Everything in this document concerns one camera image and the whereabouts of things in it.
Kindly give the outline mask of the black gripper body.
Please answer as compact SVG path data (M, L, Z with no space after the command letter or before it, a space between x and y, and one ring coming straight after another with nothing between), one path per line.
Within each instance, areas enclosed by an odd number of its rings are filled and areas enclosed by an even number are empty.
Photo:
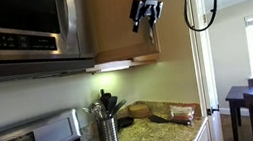
M160 0L133 0L130 18L136 22L148 16L157 20L161 16L163 3Z

